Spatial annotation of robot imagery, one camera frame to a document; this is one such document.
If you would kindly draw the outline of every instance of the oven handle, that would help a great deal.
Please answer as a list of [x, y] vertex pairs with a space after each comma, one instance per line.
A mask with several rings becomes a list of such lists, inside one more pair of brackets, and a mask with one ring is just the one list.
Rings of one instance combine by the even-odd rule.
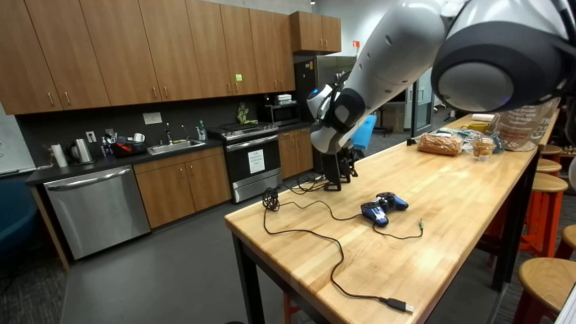
[[245, 142], [245, 143], [228, 145], [226, 147], [226, 152], [232, 152], [232, 151], [239, 150], [239, 149], [249, 148], [250, 146], [255, 146], [258, 144], [272, 142], [272, 141], [275, 141], [277, 139], [278, 139], [278, 135], [274, 135], [274, 136], [259, 138], [257, 140], [252, 140], [252, 141]]
[[77, 188], [89, 186], [91, 184], [95, 184], [98, 182], [106, 181], [108, 179], [112, 179], [112, 178], [115, 178], [117, 176], [124, 175], [128, 172], [130, 172], [130, 168], [126, 168], [126, 169], [123, 169], [123, 170], [120, 170], [118, 172], [114, 172], [111, 174], [99, 176], [98, 178], [78, 180], [78, 181], [74, 181], [74, 182], [70, 182], [70, 183], [66, 183], [66, 184], [60, 184], [60, 185], [56, 185], [56, 186], [48, 186], [47, 189], [50, 191], [67, 191], [67, 190], [77, 189]]

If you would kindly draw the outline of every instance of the yellow cup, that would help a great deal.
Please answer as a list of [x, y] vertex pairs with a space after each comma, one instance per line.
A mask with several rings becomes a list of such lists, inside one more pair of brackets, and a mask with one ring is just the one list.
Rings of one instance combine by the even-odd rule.
[[470, 123], [467, 125], [463, 125], [462, 129], [477, 130], [481, 133], [484, 133], [488, 129], [488, 123]]

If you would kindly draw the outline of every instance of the wooden stool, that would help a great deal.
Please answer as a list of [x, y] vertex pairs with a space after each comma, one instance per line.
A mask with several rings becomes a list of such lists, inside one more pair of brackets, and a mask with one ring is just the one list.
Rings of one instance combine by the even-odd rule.
[[562, 240], [554, 257], [569, 260], [574, 250], [576, 250], [576, 225], [570, 225], [562, 230]]
[[292, 314], [298, 312], [300, 308], [298, 306], [293, 307], [290, 302], [290, 296], [284, 294], [284, 324], [292, 323]]
[[549, 174], [536, 174], [526, 215], [527, 234], [521, 237], [520, 249], [540, 257], [554, 255], [562, 195], [566, 189], [566, 181]]
[[562, 153], [562, 148], [556, 145], [545, 145], [544, 148], [540, 151], [540, 155], [542, 155], [545, 159], [552, 160], [556, 163], [560, 163], [560, 153]]
[[576, 282], [576, 262], [552, 259], [530, 259], [520, 266], [524, 286], [512, 324], [538, 324], [542, 316], [554, 320], [564, 306]]
[[538, 160], [538, 166], [536, 167], [536, 172], [550, 174], [553, 176], [558, 176], [558, 172], [560, 170], [562, 170], [562, 165], [560, 165], [560, 163], [546, 159]]

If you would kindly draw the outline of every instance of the floor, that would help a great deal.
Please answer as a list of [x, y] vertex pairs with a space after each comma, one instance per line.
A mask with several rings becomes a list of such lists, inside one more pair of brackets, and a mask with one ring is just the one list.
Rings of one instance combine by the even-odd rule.
[[[441, 126], [436, 120], [444, 115], [435, 116], [435, 126]], [[368, 154], [407, 136], [374, 134]], [[22, 253], [0, 260], [0, 323], [246, 322], [223, 216], [258, 199], [224, 204], [103, 251], [74, 265], [67, 278], [50, 246], [32, 242]], [[561, 228], [576, 223], [576, 197], [564, 196], [560, 222]], [[427, 323], [486, 322], [498, 297], [489, 288], [487, 257], [472, 252]], [[528, 257], [521, 253], [517, 266]], [[16, 277], [11, 276], [14, 269]], [[267, 323], [283, 323], [282, 291], [265, 274], [259, 277]], [[495, 323], [511, 322], [520, 293], [515, 276]], [[294, 314], [293, 322], [312, 323], [303, 312]]]

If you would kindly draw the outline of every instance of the whiteboard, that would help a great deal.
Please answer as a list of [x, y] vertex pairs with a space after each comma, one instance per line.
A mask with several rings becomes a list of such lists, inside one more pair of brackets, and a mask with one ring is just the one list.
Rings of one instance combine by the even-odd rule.
[[35, 168], [14, 116], [7, 116], [0, 103], [0, 174]]

